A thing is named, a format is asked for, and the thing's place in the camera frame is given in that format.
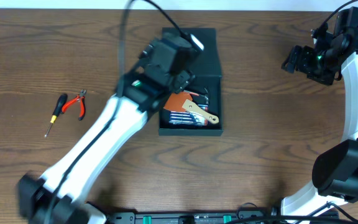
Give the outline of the orange scraper wooden handle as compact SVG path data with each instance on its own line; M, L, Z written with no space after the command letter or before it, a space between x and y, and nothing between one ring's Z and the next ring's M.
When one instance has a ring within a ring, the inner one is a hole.
M219 123L219 118L216 115L213 115L205 109L202 109L202 107L192 101L191 95L184 91L180 93L172 93L163 108L167 111L188 111L198 113L202 117L206 118L208 123Z

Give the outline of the black handled claw hammer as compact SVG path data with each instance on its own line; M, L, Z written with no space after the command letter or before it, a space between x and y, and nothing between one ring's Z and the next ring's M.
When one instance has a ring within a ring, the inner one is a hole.
M185 90L185 92L191 95L192 101L194 101L197 105L203 105L206 108L209 107L208 87L205 86L203 92L191 91L191 90Z

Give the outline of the screwdriver set blister pack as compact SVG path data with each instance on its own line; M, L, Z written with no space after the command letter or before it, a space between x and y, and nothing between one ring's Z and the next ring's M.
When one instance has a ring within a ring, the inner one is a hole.
M188 111L169 111L169 120L170 124L184 124L192 126L207 126L208 120L202 117L198 113L188 112Z

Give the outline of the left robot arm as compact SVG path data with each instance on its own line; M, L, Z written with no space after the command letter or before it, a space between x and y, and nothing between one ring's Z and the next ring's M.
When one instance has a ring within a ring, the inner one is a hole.
M38 179L24 175L17 185L19 214L29 223L107 223L108 216L86 202L103 169L118 150L172 93L193 79L190 66L204 50L193 34L163 33L120 77L116 94L75 146Z

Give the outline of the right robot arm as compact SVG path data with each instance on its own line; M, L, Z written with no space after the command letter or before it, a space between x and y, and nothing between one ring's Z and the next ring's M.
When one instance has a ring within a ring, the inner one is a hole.
M358 7L347 2L333 15L333 32L324 21L311 30L314 46L294 46L282 63L282 70L323 85L343 80L346 100L341 142L318 156L311 181L283 198L275 212L288 223L311 223L330 208L358 202Z

